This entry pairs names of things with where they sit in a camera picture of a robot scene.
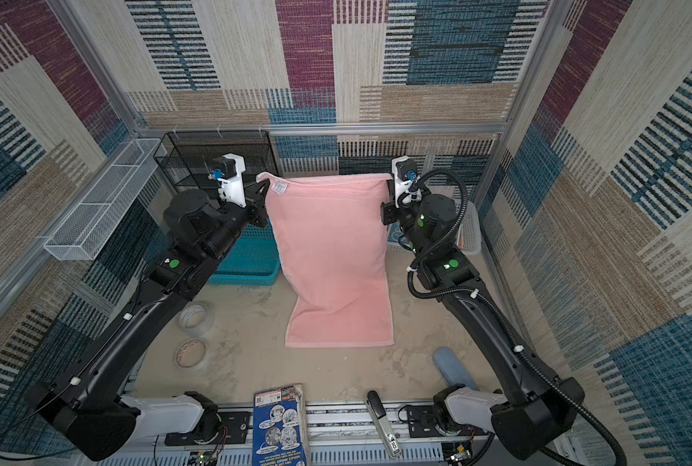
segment pink towel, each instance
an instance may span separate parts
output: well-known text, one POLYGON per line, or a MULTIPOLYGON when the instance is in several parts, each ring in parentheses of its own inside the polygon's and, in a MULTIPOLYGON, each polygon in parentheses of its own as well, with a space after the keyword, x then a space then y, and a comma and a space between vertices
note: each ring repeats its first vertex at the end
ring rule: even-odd
POLYGON ((283 178, 261 173, 271 188, 266 209, 281 269, 297 293, 286 328, 294 348, 393 344, 385 272, 387 228, 379 205, 388 174, 283 178))

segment masking tape roll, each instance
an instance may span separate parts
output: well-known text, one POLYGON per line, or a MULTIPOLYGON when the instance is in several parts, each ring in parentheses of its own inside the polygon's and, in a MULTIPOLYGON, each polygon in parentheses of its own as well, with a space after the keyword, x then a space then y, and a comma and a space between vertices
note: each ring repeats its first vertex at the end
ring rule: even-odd
POLYGON ((209 345, 205 340, 186 340, 175 351, 175 364, 184 370, 198 370, 209 362, 209 345))

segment black wire mesh basket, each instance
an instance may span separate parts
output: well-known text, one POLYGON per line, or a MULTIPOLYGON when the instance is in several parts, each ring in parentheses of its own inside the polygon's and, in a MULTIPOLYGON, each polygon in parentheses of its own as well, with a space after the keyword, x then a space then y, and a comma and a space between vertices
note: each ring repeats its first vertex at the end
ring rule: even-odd
POLYGON ((245 159, 243 182, 255 181, 258 173, 280 175, 267 131, 182 131, 165 134, 162 144, 165 156, 155 156, 155 161, 170 182, 183 190, 200 188, 217 196, 218 183, 208 175, 214 168, 214 159, 226 154, 236 154, 245 159))

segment tape roll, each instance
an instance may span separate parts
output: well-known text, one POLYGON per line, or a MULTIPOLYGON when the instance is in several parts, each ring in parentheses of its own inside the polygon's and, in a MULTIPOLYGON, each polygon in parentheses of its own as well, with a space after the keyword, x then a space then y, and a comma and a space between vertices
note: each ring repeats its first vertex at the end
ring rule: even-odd
POLYGON ((200 304, 188 306, 178 314, 177 325, 191 336, 202 336, 214 325, 214 312, 200 304))
POLYGON ((175 364, 186 370, 198 370, 209 362, 209 345, 202 339, 183 342, 175 351, 175 364))

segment blue book cover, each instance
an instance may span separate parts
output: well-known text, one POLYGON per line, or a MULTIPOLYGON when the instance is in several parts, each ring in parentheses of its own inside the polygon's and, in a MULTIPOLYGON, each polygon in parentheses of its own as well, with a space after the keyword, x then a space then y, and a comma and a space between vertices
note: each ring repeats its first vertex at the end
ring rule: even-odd
POLYGON ((255 395, 253 466, 308 466, 307 423, 302 386, 255 395))

